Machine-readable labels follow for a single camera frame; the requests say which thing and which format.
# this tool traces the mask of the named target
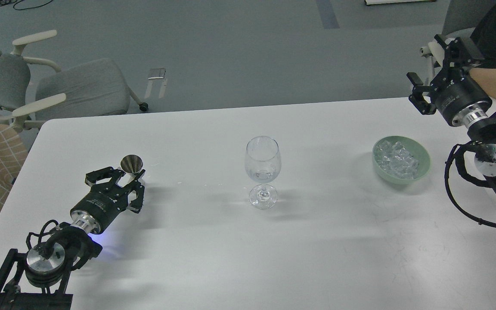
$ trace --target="white table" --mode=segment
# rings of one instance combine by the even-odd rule
[[[258,135],[283,159],[267,211],[247,201],[244,150]],[[370,151],[389,135],[427,148],[427,177],[397,186],[374,173]],[[443,188],[464,137],[405,98],[53,120],[0,214],[0,264],[47,220],[69,222],[85,173],[136,154],[143,210],[94,236],[104,248],[71,273],[73,309],[496,310],[496,229]],[[496,220],[486,191],[451,179],[462,205]]]

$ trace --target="glass base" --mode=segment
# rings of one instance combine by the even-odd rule
[[[256,185],[250,191],[250,204],[260,210],[273,208],[278,199],[277,190],[268,184]]]

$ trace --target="chair wheel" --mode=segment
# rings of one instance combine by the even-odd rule
[[[146,102],[141,102],[139,104],[139,110],[141,110],[143,112],[147,112],[148,111],[148,104]]]

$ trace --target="metal jigger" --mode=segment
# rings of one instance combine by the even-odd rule
[[[130,180],[128,181],[129,183],[133,178],[136,177],[136,174],[138,174],[143,169],[143,161],[141,157],[137,155],[127,155],[126,157],[122,158],[120,167],[125,173],[130,176]],[[142,178],[139,178],[139,182],[144,185],[144,181]]]

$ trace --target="wine glass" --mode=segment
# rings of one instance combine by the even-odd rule
[[[277,190],[269,184],[281,172],[281,153],[277,141],[258,136],[246,145],[244,168],[248,176],[262,183],[250,191],[250,204],[260,210],[272,208],[278,200]]]

